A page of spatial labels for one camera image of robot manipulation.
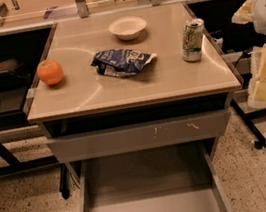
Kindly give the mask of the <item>blue chip bag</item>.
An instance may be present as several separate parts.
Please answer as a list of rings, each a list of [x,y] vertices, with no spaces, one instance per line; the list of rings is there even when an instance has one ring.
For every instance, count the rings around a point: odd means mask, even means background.
[[[141,72],[156,57],[134,49],[113,49],[96,53],[91,64],[100,75],[127,78]]]

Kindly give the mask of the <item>grey drawer cabinet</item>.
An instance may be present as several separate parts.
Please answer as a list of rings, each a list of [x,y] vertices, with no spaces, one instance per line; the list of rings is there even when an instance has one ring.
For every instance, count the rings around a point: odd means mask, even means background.
[[[183,60],[181,37],[190,9],[176,3],[133,12],[144,18],[147,27],[129,42],[129,48],[157,57],[128,78],[100,75],[91,64],[101,50],[122,46],[109,32],[109,25],[119,17],[117,11],[58,22],[48,55],[61,63],[64,81],[56,87],[40,84],[33,89],[28,114],[47,139],[229,109],[241,82],[216,45],[205,41],[199,62]],[[170,146],[201,142],[213,161],[221,136]],[[86,160],[64,163],[79,186],[81,164]]]

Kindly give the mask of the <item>white bowl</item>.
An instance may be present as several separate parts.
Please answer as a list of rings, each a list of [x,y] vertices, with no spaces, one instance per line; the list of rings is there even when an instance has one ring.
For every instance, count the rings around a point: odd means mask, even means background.
[[[123,17],[111,22],[109,32],[123,41],[131,41],[139,37],[143,30],[147,27],[147,23],[140,17]]]

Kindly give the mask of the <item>orange fruit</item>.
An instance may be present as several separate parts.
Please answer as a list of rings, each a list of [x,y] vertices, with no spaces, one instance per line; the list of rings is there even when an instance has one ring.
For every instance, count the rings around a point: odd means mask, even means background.
[[[37,66],[37,75],[46,85],[56,85],[64,78],[63,67],[56,60],[47,58]]]

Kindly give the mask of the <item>open middle drawer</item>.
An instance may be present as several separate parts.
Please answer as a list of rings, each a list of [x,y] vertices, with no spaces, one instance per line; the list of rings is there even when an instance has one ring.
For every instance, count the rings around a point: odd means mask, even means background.
[[[201,142],[86,160],[80,212],[233,212]]]

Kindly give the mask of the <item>green white soda can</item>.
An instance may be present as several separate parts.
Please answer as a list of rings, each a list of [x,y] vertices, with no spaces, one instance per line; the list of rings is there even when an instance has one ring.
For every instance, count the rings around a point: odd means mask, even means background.
[[[182,36],[183,60],[198,62],[202,58],[204,20],[200,18],[190,19],[184,26]]]

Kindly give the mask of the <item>closed top drawer front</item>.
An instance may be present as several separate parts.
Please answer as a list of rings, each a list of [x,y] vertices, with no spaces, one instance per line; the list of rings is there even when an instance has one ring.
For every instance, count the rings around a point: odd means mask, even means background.
[[[48,139],[53,155],[68,163],[223,135],[231,113],[221,109]]]

